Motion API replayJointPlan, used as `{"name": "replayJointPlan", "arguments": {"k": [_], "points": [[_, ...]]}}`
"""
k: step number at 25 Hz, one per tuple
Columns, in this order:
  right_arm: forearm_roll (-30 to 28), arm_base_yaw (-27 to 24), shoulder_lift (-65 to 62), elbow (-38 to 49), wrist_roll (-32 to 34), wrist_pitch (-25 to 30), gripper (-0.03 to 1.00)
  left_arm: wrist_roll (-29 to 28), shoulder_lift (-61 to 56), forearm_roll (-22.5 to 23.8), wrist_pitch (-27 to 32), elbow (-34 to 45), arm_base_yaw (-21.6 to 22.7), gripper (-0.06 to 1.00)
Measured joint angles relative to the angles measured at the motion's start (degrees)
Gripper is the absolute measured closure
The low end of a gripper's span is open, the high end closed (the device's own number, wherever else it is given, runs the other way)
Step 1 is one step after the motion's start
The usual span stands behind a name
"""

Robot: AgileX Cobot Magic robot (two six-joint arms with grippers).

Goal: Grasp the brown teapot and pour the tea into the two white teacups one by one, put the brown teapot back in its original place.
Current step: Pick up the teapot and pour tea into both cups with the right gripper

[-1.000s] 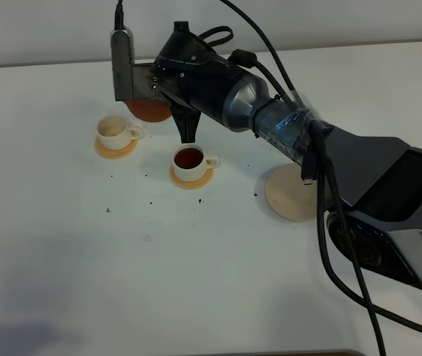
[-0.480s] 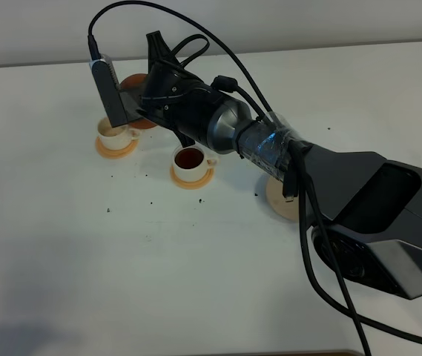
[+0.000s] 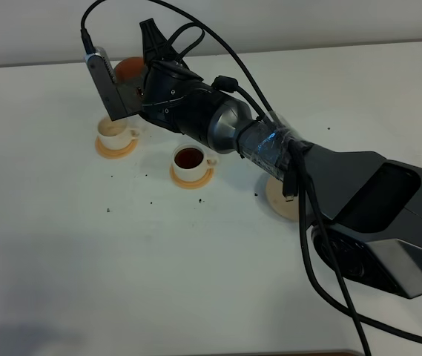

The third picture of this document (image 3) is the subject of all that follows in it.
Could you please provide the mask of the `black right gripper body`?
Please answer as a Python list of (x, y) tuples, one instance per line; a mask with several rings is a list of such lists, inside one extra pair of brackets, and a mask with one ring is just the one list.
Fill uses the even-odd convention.
[(139, 115), (155, 126), (209, 146), (211, 120), (228, 98), (191, 70), (155, 60), (145, 75)]

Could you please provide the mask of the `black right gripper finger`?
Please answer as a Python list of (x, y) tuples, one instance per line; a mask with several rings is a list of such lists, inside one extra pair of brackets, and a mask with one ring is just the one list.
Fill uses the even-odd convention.
[(178, 52), (168, 43), (154, 20), (144, 20), (139, 26), (142, 33), (142, 57), (146, 66), (154, 60), (174, 61), (178, 57)]

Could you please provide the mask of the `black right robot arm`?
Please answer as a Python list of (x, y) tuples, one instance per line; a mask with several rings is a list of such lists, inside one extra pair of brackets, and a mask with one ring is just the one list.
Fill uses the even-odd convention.
[(297, 194), (295, 144), (320, 212), (305, 211), (314, 247), (330, 268), (355, 282), (412, 299), (422, 295), (422, 168), (372, 151), (335, 152), (301, 139), (274, 113), (251, 115), (234, 79), (211, 85), (188, 69), (153, 19), (141, 23), (148, 72), (141, 115), (219, 154), (237, 152)]

